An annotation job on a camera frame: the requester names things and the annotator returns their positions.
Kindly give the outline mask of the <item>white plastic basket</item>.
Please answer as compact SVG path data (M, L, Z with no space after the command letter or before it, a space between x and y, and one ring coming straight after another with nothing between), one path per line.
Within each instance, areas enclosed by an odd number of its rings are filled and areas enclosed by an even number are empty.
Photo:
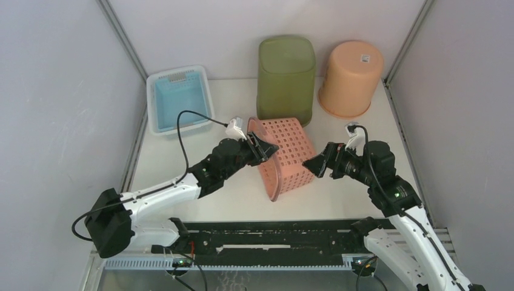
M202 75L203 83L204 83L204 91L205 97L207 99L207 104L210 106L210 114L211 116L205 116L198 112L194 112L191 110L183 110L177 117L177 125L174 130L169 132L159 132L157 129L157 117L156 117L156 101L155 101L155 90L154 85L155 82L166 76L170 76L178 73L185 72L199 72ZM160 73L155 73L150 75L146 80L147 86L147 114L149 118L149 128L153 135L155 136L176 136L177 131L181 131L182 133L188 131L198 131L200 128L210 125L212 122L210 119L215 118L215 111L212 102L212 96L209 89L209 83L207 80L207 75L205 69L201 65L191 65L186 67L180 67L177 69L167 70Z

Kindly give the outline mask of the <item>pink perforated basket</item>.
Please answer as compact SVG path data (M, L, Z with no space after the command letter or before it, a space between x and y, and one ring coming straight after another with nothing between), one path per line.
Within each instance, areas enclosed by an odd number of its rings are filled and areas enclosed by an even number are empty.
M314 180L314 175L302 164L315 156L315 148L296 118L261 120L251 117L247 130L279 147L268 161L258 166L271 201Z

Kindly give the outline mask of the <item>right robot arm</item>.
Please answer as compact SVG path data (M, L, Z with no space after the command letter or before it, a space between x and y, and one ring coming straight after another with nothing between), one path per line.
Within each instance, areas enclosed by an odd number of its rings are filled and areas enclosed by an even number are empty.
M330 169L332 179L348 176L368 187L373 205L401 234L410 252L392 241L371 217L352 224L351 246L377 256L410 290L484 290L451 259L413 186L396 174L395 156L386 142L367 142L362 156L345 144L330 142L303 166L318 178Z

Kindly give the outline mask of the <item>blue perforated basket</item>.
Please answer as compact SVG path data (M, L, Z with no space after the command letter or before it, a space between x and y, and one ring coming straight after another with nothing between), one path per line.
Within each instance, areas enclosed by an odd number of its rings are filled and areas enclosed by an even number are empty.
M160 78L155 82L154 90L159 132L174 130L177 117L183 110L211 116L203 78L199 72L191 71Z

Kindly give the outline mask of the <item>green plastic waste bin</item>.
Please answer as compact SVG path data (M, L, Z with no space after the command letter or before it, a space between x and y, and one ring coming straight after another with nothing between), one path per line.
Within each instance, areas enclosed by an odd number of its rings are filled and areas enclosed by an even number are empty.
M315 52L307 38L284 35L263 40L258 49L258 118L296 118L307 126L313 115L315 76Z

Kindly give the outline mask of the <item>orange plastic bucket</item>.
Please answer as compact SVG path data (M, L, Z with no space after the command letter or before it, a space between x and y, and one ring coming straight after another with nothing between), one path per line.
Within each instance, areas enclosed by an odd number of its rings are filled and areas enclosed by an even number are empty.
M351 119L370 107L384 69L382 53L364 41L346 41L333 49L318 91L320 106L330 115Z

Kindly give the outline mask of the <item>black mounting base rail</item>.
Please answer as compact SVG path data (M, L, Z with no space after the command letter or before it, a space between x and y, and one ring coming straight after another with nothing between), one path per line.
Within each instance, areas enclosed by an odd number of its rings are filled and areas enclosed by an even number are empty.
M193 255L200 263L333 263L337 256L369 254L357 239L357 219L266 222L187 222L189 232L152 254Z

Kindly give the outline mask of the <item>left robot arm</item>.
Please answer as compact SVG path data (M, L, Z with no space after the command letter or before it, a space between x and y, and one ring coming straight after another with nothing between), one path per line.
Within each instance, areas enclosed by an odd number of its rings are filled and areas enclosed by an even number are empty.
M236 172L268 161L278 150L278 145L250 132L246 138L221 140L209 155L188 167L180 177L135 192L117 193L113 188L103 191L84 217L98 255L111 258L140 246L185 251L190 238L180 219L152 221L150 217L214 193Z

